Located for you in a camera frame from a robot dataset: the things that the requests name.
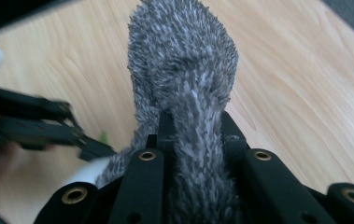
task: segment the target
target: stuffed animal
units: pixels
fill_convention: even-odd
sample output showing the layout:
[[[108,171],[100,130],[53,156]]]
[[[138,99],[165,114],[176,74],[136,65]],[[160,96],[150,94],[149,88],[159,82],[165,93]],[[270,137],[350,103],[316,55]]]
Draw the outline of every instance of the stuffed animal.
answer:
[[[238,61],[234,42],[197,0],[142,0],[129,31],[138,129],[131,145],[110,158],[97,186],[124,174],[167,110],[177,131],[177,170],[166,196],[166,223],[241,223],[220,132]]]

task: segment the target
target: fluffy gray tail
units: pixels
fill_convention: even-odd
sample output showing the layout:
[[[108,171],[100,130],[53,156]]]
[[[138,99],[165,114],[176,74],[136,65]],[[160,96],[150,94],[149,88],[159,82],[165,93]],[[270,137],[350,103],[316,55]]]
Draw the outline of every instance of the fluffy gray tail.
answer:
[[[132,145],[111,158],[98,185],[121,176],[168,109],[177,131],[177,173],[167,223],[240,223],[228,178],[220,117],[238,61],[234,42],[196,0],[143,0],[129,25],[129,69],[139,125]]]

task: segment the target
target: wood grain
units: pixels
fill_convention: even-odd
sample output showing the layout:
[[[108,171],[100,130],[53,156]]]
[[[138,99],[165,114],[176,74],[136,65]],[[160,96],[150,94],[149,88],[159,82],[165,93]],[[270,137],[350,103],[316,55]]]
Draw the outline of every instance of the wood grain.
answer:
[[[303,184],[354,183],[354,31],[318,0],[204,0],[240,60],[231,113],[252,147],[274,151]],[[117,150],[136,128],[127,24],[138,0],[80,0],[0,31],[0,87],[63,99]],[[22,151],[0,180],[0,215],[32,223],[78,167],[75,148]]]

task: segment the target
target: black metal bracket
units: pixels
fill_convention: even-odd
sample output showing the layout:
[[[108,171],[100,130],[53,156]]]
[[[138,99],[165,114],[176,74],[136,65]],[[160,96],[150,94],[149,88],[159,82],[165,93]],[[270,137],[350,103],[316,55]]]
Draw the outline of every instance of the black metal bracket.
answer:
[[[158,134],[148,137],[147,149],[133,155],[124,177],[102,189],[94,188],[96,200],[78,194],[82,199],[77,205],[62,203],[60,199],[76,187],[90,190],[87,183],[65,186],[50,198],[35,224],[164,223],[163,203],[175,160],[172,123],[169,113],[163,112]],[[276,154],[250,149],[226,112],[221,129],[225,161],[235,180],[245,223],[354,223],[354,185],[334,184],[323,195],[302,185]]]

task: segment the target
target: green object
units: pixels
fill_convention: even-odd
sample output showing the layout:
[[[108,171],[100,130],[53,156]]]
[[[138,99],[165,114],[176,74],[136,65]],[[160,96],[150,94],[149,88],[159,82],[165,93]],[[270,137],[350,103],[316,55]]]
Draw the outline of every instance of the green object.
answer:
[[[109,145],[109,142],[107,141],[107,134],[105,131],[101,131],[100,137],[98,138],[98,141],[101,143],[104,143],[106,145]]]

